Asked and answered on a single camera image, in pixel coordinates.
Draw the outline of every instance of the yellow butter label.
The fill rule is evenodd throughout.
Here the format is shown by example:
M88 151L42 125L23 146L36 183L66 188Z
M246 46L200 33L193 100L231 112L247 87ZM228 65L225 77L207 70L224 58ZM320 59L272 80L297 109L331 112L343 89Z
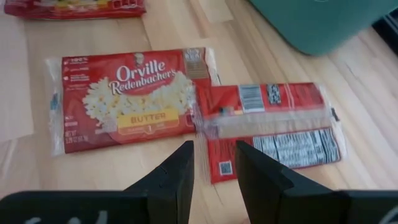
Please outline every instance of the yellow butter label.
M122 115L118 118L118 128L145 126L166 121L175 121L178 119L177 109L165 109L141 114L128 114Z

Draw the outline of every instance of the teal container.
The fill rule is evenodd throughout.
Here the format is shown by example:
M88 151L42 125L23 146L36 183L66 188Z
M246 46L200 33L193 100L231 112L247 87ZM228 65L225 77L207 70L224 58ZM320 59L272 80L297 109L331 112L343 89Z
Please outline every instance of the teal container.
M398 0L249 0L297 50L331 52L398 7Z

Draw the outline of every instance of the popcorn image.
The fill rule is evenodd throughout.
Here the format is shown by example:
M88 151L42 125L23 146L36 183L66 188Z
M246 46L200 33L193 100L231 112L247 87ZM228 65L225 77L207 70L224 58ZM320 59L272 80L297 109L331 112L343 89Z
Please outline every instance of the popcorn image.
M109 79L90 84L87 95L82 99L86 114L97 119L102 125L106 120L116 120L121 115L146 113L164 109L176 109L180 115L190 110L190 100L194 99L193 83L182 72L175 72L173 81L163 85L148 95L131 96L113 94Z

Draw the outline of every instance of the wooden surface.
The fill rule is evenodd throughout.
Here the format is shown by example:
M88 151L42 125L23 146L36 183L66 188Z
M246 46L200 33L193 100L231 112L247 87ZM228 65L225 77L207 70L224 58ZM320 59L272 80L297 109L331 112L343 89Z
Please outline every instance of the wooden surface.
M142 19L26 21L34 134L1 143L0 196L21 189L124 189L194 135L50 157L45 58L210 46L224 85L325 85L339 114L348 158L299 172L333 189L398 188L398 59L372 30L333 53L289 47L243 0L147 0ZM210 185L206 149L196 140L190 223L242 223L236 181Z

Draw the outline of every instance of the red popcorn bag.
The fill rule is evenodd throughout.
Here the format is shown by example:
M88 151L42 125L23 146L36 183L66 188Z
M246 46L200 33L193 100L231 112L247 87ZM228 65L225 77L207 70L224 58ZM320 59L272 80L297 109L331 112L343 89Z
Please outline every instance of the red popcorn bag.
M207 143L213 184L236 178L237 140L292 169L346 156L340 121L319 85L198 86L196 93L193 120Z
M6 0L6 14L27 19L95 19L139 17L144 0Z
M218 84L206 48L64 57L53 78L55 155L194 133L194 85Z

